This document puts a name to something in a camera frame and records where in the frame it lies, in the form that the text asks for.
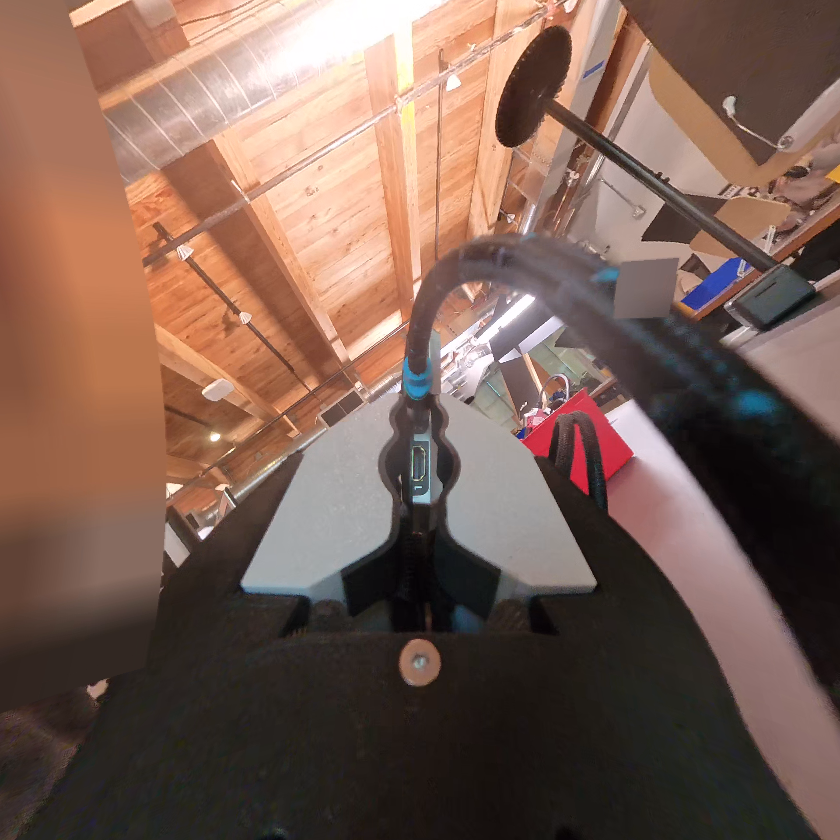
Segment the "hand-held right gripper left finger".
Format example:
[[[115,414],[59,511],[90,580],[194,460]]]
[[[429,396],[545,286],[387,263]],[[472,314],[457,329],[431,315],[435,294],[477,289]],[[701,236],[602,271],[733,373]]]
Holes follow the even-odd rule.
[[[400,504],[381,459],[397,399],[363,406],[303,452],[241,580],[244,592],[338,601],[352,616],[393,592]]]

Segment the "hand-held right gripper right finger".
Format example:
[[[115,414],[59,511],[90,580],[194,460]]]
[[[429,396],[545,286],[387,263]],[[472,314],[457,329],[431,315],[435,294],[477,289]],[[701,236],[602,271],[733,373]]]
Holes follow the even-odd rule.
[[[592,593],[596,578],[532,453],[456,398],[439,404],[455,453],[434,548],[446,595],[485,620],[499,602]]]

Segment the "red box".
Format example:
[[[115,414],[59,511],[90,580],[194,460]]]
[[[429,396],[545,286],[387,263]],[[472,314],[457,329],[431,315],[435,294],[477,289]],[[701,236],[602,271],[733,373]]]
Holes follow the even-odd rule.
[[[542,416],[521,441],[587,495],[594,493],[591,469],[599,479],[609,480],[633,456],[586,390]]]

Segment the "grey square card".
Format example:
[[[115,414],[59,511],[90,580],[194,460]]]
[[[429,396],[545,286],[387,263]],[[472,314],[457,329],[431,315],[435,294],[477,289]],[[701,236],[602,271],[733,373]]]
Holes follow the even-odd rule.
[[[674,300],[678,258],[621,264],[616,280],[615,319],[665,319]]]

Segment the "small black box device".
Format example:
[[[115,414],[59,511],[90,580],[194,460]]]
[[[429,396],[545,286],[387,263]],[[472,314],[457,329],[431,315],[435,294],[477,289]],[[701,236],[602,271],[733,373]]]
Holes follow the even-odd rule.
[[[790,266],[779,264],[762,274],[724,306],[742,326],[765,332],[817,296],[814,285]]]

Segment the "black round stand with pole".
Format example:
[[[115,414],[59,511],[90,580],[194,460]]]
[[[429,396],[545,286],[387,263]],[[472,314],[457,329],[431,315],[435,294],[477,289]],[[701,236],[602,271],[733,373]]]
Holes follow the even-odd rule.
[[[779,262],[771,255],[556,101],[571,68],[571,58],[571,34],[561,26],[546,28],[525,48],[500,95],[495,131],[501,145],[513,149],[525,143],[549,116],[752,268],[767,272],[777,267]]]

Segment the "dark board with tan edge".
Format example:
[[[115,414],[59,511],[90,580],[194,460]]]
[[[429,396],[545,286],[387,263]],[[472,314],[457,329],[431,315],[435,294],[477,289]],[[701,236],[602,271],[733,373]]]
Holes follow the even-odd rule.
[[[626,1],[658,104],[732,184],[761,186],[838,130],[838,1]]]

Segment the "thin silver air duct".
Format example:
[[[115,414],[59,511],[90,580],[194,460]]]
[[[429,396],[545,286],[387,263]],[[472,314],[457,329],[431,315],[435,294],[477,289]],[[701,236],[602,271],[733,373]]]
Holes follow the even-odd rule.
[[[245,478],[232,486],[227,486],[224,490],[222,490],[222,497],[226,498],[236,506],[240,503],[240,500],[245,499],[248,494],[250,494],[264,480],[281,467],[291,456],[303,452],[328,431],[329,426],[319,423],[307,432],[294,437],[289,445],[286,446],[276,457],[267,460],[259,466],[256,472],[254,472],[250,477]]]

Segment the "black ceiling light rail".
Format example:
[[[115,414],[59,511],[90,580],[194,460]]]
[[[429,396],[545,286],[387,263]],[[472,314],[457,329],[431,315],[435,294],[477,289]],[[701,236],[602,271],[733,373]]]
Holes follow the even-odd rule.
[[[300,308],[260,254],[199,237],[145,266],[156,321],[268,403],[312,391],[299,345]]]

